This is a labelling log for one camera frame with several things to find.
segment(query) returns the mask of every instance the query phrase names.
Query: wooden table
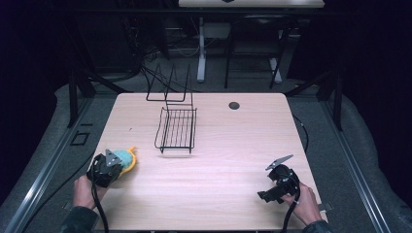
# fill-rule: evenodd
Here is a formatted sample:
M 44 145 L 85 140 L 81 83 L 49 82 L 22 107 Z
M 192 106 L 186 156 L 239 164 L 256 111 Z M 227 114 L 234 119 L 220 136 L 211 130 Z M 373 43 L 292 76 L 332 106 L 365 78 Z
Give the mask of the wooden table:
M 230 102 L 240 108 L 231 110 Z M 155 147 L 164 105 L 146 101 L 146 94 L 125 93 L 110 114 L 96 153 L 136 146 L 138 156 L 136 167 L 112 183 L 102 201 L 110 229 L 280 229 L 288 205 L 266 203 L 257 192 L 274 186 L 265 168 L 288 154 L 294 157 L 285 165 L 320 201 L 283 94 L 193 93 L 197 121 L 191 153 L 161 153 Z M 291 217 L 289 229 L 303 227 Z

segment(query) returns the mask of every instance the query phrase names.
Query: wire rack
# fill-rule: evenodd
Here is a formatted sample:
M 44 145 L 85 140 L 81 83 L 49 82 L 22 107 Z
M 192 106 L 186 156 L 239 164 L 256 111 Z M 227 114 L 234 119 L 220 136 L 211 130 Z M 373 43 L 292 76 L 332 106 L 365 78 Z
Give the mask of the wire rack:
M 191 150 L 194 148 L 194 135 L 196 128 L 196 109 L 193 107 L 193 95 L 190 91 L 189 98 L 188 83 L 190 80 L 190 66 L 184 79 L 184 85 L 177 82 L 175 66 L 172 67 L 170 77 L 166 79 L 161 74 L 160 65 L 157 65 L 154 76 L 149 82 L 146 99 L 148 101 L 163 101 L 165 106 L 161 108 L 158 129 L 154 139 L 154 146 L 163 153 L 164 150 Z M 155 84 L 162 86 L 163 96 L 153 98 Z M 178 95 L 170 98 L 170 91 L 177 92 L 175 88 L 183 89 Z

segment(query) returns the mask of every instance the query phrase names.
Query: black wire basket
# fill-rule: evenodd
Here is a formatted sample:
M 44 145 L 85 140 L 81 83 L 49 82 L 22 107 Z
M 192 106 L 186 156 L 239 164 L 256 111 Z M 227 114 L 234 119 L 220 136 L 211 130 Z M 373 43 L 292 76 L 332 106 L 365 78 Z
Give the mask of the black wire basket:
M 190 90 L 189 98 L 188 83 L 190 80 L 190 66 L 184 79 L 184 84 L 178 83 L 175 66 L 172 67 L 170 77 L 166 79 L 161 74 L 160 65 L 157 65 L 152 80 L 149 82 L 148 101 L 164 101 L 165 106 L 161 108 L 158 129 L 154 139 L 154 146 L 163 153 L 164 150 L 191 150 L 194 148 L 194 135 L 196 128 L 196 109 L 193 107 L 193 95 Z M 155 82 L 160 83 L 163 89 L 161 98 L 153 98 Z M 181 93 L 170 98 L 170 91 Z

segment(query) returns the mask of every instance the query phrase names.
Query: black cable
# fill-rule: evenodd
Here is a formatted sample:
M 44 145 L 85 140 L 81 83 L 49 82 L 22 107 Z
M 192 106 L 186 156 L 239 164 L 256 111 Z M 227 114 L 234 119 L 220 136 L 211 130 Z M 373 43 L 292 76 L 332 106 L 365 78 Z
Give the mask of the black cable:
M 300 119 L 299 119 L 297 116 L 295 116 L 294 114 L 292 114 L 292 116 L 293 116 L 293 118 L 295 118 L 295 119 L 299 122 L 300 126 L 302 126 L 303 131 L 305 132 L 305 135 L 306 135 L 306 144 L 305 144 L 305 148 L 304 148 L 304 149 L 305 149 L 305 152 L 306 152 L 306 151 L 308 151 L 308 147 L 309 147 L 309 134 L 308 134 L 308 131 L 306 130 L 305 125 L 303 125 L 302 121 L 300 121 Z
M 298 204 L 298 201 L 299 201 L 299 198 L 300 198 L 300 186 L 299 186 L 299 183 L 291 176 L 283 175 L 283 174 L 279 174 L 279 176 L 283 176 L 283 177 L 286 177 L 288 179 L 291 179 L 294 182 L 294 185 L 296 186 L 296 194 L 294 195 L 294 201 L 289 206 L 289 209 L 288 209 L 288 211 L 285 215 L 284 224 L 283 224 L 283 227 L 282 227 L 282 230 L 281 230 L 281 233 L 287 233 L 288 232 L 289 219 L 291 218 L 291 215 L 294 211 L 294 208 Z
M 39 214 L 39 212 L 42 210 L 42 208 L 54 197 L 54 195 L 63 187 L 65 186 L 70 180 L 73 179 L 74 176 L 85 166 L 85 164 L 90 161 L 90 159 L 93 157 L 93 153 L 85 160 L 85 162 L 82 163 L 82 166 L 80 166 L 68 179 L 66 179 L 51 195 L 49 195 L 48 198 L 36 209 L 36 211 L 31 215 L 30 219 L 24 224 L 24 228 L 22 229 L 21 232 L 24 232 L 27 230 L 27 227 L 31 223 L 31 221 L 34 219 L 34 217 Z
M 94 166 L 90 166 L 90 178 L 91 178 L 91 194 L 93 196 L 94 204 L 99 211 L 100 217 L 102 218 L 104 231 L 109 233 L 109 222 L 107 221 L 106 214 L 103 211 L 103 207 L 100 204 L 99 196 L 97 195 L 96 180 L 94 179 Z

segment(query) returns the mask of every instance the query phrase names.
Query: sleeve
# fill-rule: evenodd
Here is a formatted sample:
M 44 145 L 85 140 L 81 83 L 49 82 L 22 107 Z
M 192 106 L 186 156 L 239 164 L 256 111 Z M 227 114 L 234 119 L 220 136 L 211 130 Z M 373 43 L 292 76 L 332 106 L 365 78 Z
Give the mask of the sleeve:
M 332 228 L 325 220 L 319 220 L 307 225 L 303 233 L 333 233 Z
M 86 207 L 75 207 L 61 224 L 59 233 L 89 233 L 98 220 L 98 214 Z

